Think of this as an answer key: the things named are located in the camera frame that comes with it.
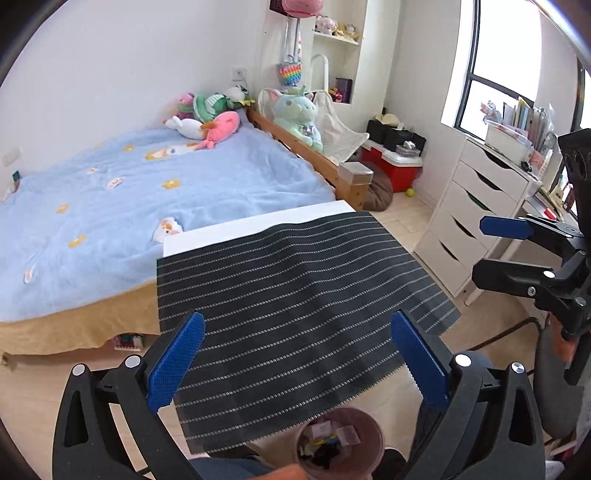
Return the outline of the purple cartoon card box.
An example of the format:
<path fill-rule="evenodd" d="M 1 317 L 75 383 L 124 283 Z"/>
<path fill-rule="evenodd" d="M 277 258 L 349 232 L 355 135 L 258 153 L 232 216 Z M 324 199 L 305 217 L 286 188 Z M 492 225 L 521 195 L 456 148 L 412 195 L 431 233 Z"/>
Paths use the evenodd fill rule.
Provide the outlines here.
<path fill-rule="evenodd" d="M 361 443 L 360 435 L 353 425 L 344 425 L 337 420 L 324 420 L 308 426 L 308 439 L 314 446 L 338 444 L 342 447 Z"/>

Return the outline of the white drawer cabinet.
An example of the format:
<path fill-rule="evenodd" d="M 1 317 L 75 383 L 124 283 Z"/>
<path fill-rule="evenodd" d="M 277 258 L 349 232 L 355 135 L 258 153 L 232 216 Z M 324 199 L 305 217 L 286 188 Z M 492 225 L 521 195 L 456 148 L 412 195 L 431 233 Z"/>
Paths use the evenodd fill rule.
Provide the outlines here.
<path fill-rule="evenodd" d="M 541 182 L 485 144 L 469 137 L 415 253 L 454 297 L 469 306 L 481 295 L 472 281 L 482 259 L 509 260 L 518 240 L 485 235 L 486 216 L 516 218 Z"/>

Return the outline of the black office chair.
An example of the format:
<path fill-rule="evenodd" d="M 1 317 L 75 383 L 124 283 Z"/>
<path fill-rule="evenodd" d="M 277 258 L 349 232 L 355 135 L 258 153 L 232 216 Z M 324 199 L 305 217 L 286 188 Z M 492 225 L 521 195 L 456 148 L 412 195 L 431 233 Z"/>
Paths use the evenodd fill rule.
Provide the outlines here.
<path fill-rule="evenodd" d="M 583 404 L 584 387 L 579 385 L 590 357 L 590 332 L 583 334 L 575 346 L 570 362 L 564 361 L 553 346 L 553 329 L 536 317 L 528 317 L 483 343 L 471 347 L 478 351 L 526 325 L 534 325 L 538 332 L 535 354 L 533 389 L 543 430 L 555 439 L 562 439 L 575 431 Z"/>

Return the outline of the toy blocks under bed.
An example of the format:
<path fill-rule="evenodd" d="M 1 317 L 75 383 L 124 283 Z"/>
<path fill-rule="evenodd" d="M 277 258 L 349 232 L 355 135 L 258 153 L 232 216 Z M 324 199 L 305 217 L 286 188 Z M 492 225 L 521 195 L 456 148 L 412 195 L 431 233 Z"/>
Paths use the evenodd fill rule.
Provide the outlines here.
<path fill-rule="evenodd" d="M 136 333 L 120 334 L 112 338 L 112 343 L 116 351 L 140 352 L 144 348 L 144 336 Z"/>

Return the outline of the books on desk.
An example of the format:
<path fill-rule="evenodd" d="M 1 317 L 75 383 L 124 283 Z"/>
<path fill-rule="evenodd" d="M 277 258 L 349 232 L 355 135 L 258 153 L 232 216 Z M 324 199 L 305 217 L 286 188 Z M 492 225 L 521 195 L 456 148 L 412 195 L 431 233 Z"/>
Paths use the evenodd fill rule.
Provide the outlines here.
<path fill-rule="evenodd" d="M 492 101 L 481 105 L 487 125 L 485 144 L 524 172 L 541 178 L 558 143 L 552 106 L 531 107 L 520 98 L 516 106 Z"/>

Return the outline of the tan bed skirt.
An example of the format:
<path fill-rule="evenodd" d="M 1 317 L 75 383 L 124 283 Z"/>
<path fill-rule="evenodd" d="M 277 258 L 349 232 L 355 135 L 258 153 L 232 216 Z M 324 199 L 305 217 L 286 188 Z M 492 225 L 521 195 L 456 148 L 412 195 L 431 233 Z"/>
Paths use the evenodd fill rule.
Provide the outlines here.
<path fill-rule="evenodd" d="M 160 333 L 156 283 L 58 313 L 1 324 L 1 365 L 18 356 L 50 356 L 102 347 L 121 334 Z"/>

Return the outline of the pink waste bin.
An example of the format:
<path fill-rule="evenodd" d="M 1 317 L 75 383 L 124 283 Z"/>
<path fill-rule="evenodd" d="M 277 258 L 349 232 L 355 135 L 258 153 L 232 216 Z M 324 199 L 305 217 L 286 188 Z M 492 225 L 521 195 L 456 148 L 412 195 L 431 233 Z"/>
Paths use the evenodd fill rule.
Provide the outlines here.
<path fill-rule="evenodd" d="M 308 479 L 369 479 L 384 449 L 383 431 L 372 416 L 339 407 L 297 430 L 293 457 Z"/>

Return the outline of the red cooler box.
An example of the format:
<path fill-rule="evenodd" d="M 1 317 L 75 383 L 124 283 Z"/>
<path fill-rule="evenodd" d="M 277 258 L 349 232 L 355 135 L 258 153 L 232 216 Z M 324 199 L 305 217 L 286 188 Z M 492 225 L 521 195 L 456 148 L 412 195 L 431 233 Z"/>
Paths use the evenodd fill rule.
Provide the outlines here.
<path fill-rule="evenodd" d="M 421 157 L 404 157 L 370 140 L 363 143 L 361 157 L 363 162 L 376 165 L 387 175 L 394 193 L 413 189 L 424 165 Z"/>

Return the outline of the brown floor cushion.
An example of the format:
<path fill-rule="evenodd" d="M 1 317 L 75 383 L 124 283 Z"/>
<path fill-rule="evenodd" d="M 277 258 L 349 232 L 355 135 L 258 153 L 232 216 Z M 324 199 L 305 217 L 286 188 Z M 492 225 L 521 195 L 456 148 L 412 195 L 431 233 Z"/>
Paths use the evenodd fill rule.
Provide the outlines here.
<path fill-rule="evenodd" d="M 363 204 L 363 209 L 372 212 L 386 211 L 393 202 L 394 190 L 389 177 L 384 171 L 372 162 L 363 162 L 373 171 L 373 179 Z"/>

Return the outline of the light blue bed blanket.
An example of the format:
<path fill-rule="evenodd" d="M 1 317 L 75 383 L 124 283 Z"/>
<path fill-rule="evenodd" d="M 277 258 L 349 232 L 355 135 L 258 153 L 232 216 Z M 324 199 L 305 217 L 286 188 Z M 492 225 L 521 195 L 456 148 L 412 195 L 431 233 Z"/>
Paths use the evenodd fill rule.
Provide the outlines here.
<path fill-rule="evenodd" d="M 1 205 L 1 318 L 43 317 L 152 281 L 167 236 L 334 199 L 308 162 L 249 125 L 211 149 L 166 129 L 24 177 Z"/>

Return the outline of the black white-striped table mat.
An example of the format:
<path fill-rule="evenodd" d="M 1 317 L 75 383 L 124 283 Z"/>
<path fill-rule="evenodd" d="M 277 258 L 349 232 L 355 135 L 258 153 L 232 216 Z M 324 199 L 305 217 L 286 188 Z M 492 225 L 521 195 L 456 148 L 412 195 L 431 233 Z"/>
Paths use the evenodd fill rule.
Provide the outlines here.
<path fill-rule="evenodd" d="M 459 310 L 367 212 L 281 224 L 161 259 L 162 332 L 187 314 L 205 336 L 174 403 L 188 448 L 229 449 L 353 399 L 403 364 L 405 312 L 440 335 Z"/>

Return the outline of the white tote bag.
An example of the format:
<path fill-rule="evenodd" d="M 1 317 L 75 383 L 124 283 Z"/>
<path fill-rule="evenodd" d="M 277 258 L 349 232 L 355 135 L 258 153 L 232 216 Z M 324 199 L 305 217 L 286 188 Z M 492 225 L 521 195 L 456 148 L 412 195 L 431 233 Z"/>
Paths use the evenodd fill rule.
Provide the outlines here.
<path fill-rule="evenodd" d="M 327 91 L 315 92 L 314 103 L 318 108 L 315 125 L 322 136 L 322 154 L 335 165 L 345 163 L 370 139 L 370 134 L 353 131 L 342 123 Z"/>

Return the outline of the large teal unicorn plush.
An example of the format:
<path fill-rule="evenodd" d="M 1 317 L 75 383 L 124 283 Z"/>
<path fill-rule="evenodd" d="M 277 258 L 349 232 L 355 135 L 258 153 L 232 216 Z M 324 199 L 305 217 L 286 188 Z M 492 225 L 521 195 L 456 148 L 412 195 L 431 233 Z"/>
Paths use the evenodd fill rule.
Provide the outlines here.
<path fill-rule="evenodd" d="M 318 107 L 311 101 L 311 92 L 304 87 L 287 92 L 273 89 L 270 98 L 273 100 L 273 123 L 315 152 L 322 153 L 322 135 L 315 124 Z"/>

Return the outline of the rainbow crochet bag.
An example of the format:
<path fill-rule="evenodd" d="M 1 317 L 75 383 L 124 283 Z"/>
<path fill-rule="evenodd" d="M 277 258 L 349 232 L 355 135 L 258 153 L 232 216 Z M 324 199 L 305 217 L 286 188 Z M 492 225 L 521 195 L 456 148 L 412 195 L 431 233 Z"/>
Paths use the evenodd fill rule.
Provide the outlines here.
<path fill-rule="evenodd" d="M 283 45 L 280 62 L 277 63 L 277 76 L 283 87 L 297 87 L 303 76 L 301 61 L 301 19 L 287 17 L 284 26 Z"/>

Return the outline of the white bunny plush toy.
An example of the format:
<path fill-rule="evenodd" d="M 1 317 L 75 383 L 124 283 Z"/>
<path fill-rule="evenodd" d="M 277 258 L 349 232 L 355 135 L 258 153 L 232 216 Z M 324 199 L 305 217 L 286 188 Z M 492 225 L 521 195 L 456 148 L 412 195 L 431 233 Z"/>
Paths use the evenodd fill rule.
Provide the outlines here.
<path fill-rule="evenodd" d="M 192 118 L 180 119 L 178 116 L 172 116 L 164 121 L 164 125 L 190 140 L 203 140 L 205 138 L 205 131 L 201 128 L 202 123 Z"/>

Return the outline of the pink fish plush toy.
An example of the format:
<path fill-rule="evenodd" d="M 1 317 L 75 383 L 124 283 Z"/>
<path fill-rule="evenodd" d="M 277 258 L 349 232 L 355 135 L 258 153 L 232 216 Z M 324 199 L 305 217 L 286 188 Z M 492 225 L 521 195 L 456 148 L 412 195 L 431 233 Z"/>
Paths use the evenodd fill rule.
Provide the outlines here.
<path fill-rule="evenodd" d="M 204 138 L 195 146 L 196 150 L 214 149 L 214 147 L 238 131 L 240 117 L 236 111 L 225 111 L 216 116 L 211 122 L 204 123 L 200 130 Z"/>

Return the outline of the green striped plush toy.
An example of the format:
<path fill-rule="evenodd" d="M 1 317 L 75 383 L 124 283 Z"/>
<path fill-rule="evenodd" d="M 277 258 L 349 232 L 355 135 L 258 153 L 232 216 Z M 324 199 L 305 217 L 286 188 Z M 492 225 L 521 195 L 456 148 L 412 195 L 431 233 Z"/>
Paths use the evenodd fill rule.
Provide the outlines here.
<path fill-rule="evenodd" d="M 219 114 L 228 111 L 228 97 L 223 94 L 212 94 L 207 97 L 197 95 L 193 98 L 195 119 L 202 124 L 213 121 Z"/>

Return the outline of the wooden bed frame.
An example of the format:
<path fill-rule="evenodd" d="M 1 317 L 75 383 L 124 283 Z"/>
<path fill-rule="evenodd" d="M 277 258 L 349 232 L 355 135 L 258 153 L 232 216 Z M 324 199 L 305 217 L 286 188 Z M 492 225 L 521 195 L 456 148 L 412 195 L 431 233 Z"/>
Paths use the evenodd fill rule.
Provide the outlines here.
<path fill-rule="evenodd" d="M 363 210 L 374 172 L 360 162 L 335 164 L 327 157 L 305 145 L 252 107 L 246 109 L 250 123 L 259 130 L 270 134 L 276 142 L 283 144 L 291 153 L 311 164 L 335 189 L 335 199 L 345 200 L 356 211 Z"/>

